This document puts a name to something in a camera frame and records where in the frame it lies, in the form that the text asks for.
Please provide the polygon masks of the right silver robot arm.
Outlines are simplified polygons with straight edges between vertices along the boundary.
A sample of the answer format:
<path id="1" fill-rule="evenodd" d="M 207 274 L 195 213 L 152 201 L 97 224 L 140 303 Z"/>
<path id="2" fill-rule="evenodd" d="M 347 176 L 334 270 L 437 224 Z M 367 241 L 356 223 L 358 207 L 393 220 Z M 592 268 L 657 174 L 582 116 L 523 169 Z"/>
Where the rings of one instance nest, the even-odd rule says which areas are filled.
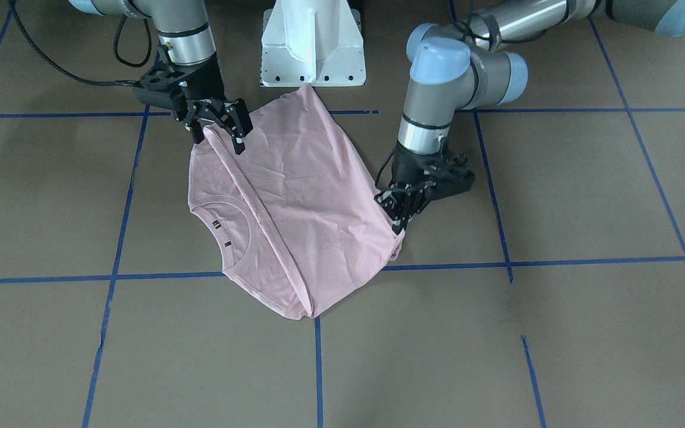
<path id="1" fill-rule="evenodd" d="M 161 60 L 133 84 L 144 105 L 169 109 L 196 144 L 204 139 L 200 120 L 231 136 L 237 155 L 253 129 L 246 103 L 229 100 L 221 78 L 215 41 L 202 1 L 72 1 L 78 10 L 98 15 L 150 19 L 158 31 Z"/>

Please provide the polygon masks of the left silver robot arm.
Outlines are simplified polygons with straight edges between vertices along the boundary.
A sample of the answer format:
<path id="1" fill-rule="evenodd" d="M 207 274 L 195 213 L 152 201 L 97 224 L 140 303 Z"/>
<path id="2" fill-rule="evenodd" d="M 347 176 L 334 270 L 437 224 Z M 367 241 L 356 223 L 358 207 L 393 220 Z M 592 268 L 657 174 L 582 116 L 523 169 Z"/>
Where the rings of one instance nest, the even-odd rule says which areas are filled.
<path id="1" fill-rule="evenodd" d="M 505 1 L 462 21 L 424 23 L 408 38 L 411 67 L 388 187 L 375 197 L 402 233 L 435 200 L 467 192 L 474 174 L 449 148 L 459 109 L 503 105 L 527 87 L 525 60 L 505 50 L 549 28 L 604 14 L 663 36 L 685 36 L 685 1 Z"/>

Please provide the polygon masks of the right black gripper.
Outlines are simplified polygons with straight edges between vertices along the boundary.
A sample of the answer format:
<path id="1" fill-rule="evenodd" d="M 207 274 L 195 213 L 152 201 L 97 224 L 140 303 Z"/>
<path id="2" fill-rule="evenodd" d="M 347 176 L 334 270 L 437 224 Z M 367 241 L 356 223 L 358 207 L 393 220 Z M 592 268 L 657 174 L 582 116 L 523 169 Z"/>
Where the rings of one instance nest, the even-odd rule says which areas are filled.
<path id="1" fill-rule="evenodd" d="M 216 107 L 214 122 L 231 137 L 235 154 L 242 154 L 246 149 L 244 139 L 253 129 L 250 111 L 245 101 L 228 100 L 226 97 L 218 55 L 215 53 L 204 62 L 194 65 L 171 63 L 168 66 L 169 70 L 183 75 L 178 80 L 186 84 L 179 86 L 185 98 L 212 100 Z M 207 107 L 190 106 L 183 119 L 183 125 L 190 131 L 194 144 L 200 144 L 204 140 L 200 123 L 202 111 L 207 111 Z"/>

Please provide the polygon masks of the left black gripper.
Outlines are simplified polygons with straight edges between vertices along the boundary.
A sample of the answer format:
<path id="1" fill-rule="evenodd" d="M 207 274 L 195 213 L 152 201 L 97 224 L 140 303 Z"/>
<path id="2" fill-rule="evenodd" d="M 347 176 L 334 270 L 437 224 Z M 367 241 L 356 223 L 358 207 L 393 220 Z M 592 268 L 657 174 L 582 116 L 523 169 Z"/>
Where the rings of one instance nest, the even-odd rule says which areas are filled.
<path id="1" fill-rule="evenodd" d="M 401 143 L 397 143 L 392 150 L 391 181 L 388 188 L 375 196 L 375 202 L 389 216 L 394 233 L 405 230 L 413 217 L 434 200 L 435 190 L 432 187 L 435 182 L 432 181 L 429 166 L 448 150 L 446 143 L 429 155 L 408 150 Z"/>

